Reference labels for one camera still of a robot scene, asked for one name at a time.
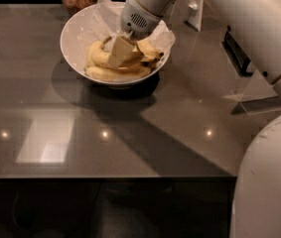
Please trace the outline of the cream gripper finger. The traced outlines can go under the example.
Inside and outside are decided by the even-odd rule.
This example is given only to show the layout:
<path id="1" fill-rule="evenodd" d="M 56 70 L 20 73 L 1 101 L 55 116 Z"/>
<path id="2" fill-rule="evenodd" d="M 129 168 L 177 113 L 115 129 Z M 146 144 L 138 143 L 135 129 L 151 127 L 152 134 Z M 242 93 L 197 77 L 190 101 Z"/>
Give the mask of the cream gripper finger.
<path id="1" fill-rule="evenodd" d="M 144 54 L 138 49 L 135 48 L 124 60 L 122 66 L 131 66 L 139 62 L 144 57 Z"/>
<path id="2" fill-rule="evenodd" d="M 106 45 L 106 48 L 109 51 L 109 66 L 119 68 L 132 53 L 134 44 L 123 36 L 116 36 Z"/>

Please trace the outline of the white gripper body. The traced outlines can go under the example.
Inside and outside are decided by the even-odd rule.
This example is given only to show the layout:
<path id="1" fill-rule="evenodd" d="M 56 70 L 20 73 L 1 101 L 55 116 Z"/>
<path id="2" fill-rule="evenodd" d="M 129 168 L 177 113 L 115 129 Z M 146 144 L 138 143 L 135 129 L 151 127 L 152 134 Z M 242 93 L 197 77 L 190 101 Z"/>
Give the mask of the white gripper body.
<path id="1" fill-rule="evenodd" d="M 120 14 L 120 28 L 135 40 L 150 36 L 163 16 L 162 0 L 127 0 Z"/>

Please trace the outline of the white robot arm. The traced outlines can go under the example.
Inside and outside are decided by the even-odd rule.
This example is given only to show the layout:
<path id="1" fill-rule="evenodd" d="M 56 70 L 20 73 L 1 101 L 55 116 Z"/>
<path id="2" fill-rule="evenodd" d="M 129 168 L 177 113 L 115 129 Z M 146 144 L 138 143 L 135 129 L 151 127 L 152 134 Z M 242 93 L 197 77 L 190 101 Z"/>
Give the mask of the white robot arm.
<path id="1" fill-rule="evenodd" d="M 200 61 L 188 60 L 192 72 L 206 69 L 209 74 L 197 87 L 205 96 L 225 88 L 241 100 L 281 100 L 281 0 L 127 0 L 121 28 L 142 39 L 148 36 L 131 21 L 137 13 L 154 27 L 154 19 L 176 3 L 179 12 L 199 17 L 209 7 L 233 40 L 227 54 L 244 52 L 245 61 L 236 69 L 239 83 L 227 81 L 213 53 L 202 53 Z M 200 8 L 192 9 L 192 3 Z M 171 148 L 160 148 L 156 141 L 144 143 L 152 172 L 161 177 L 235 179 L 235 193 L 229 238 L 281 238 L 281 116 L 268 124 L 245 151 L 230 142 L 217 144 L 217 163 L 201 152 L 184 157 Z"/>

